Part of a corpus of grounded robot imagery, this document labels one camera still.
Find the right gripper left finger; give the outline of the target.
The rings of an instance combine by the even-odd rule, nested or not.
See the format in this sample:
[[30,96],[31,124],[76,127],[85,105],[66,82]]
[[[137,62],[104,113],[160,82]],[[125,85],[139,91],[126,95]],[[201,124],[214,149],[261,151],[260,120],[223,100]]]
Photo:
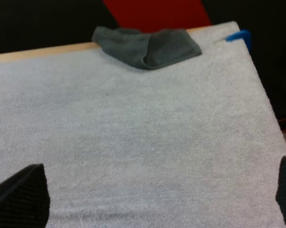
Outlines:
[[0,228],[44,228],[49,210],[43,164],[31,164],[0,184]]

